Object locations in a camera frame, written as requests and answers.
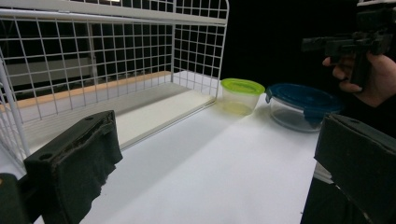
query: wire shelf frame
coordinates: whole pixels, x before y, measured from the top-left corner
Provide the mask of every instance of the wire shelf frame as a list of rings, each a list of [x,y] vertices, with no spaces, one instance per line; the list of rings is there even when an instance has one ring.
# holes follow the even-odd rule
[[[148,136],[213,103],[228,13],[227,0],[2,1],[3,148],[22,166],[85,114],[114,109],[124,116],[175,96],[198,99],[178,105],[186,108]]]

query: plastic food container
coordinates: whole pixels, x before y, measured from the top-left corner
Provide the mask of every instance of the plastic food container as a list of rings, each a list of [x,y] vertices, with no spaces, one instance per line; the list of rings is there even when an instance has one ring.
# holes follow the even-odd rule
[[[299,132],[317,132],[328,113],[339,113],[343,104],[334,95],[311,87],[281,83],[268,87],[266,102],[271,117]]]
[[[263,85],[240,78],[224,78],[221,86],[223,108],[238,115],[251,114],[265,92]]]

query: white table surface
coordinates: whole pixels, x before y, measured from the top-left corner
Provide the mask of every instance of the white table surface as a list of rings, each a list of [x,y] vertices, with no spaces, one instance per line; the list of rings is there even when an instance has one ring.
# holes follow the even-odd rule
[[[275,123],[265,94],[245,117],[217,102],[122,151],[81,223],[299,224],[317,141]]]

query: hand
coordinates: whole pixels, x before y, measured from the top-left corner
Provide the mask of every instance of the hand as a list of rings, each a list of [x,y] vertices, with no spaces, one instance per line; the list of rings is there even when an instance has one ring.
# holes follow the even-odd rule
[[[385,55],[372,53],[367,53],[367,59],[372,68],[363,91],[358,85],[349,82],[353,56],[344,56],[332,70],[332,75],[341,80],[339,87],[342,91],[351,92],[367,105],[377,107],[396,94],[396,63]],[[330,58],[326,58],[323,65],[331,66]]]

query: dark background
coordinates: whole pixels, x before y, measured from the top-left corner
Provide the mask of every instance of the dark background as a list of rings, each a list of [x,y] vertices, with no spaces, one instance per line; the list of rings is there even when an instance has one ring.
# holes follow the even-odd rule
[[[321,64],[324,51],[301,52],[301,41],[357,31],[357,3],[230,0],[221,79],[250,79],[265,88],[291,82],[340,94],[332,68]]]

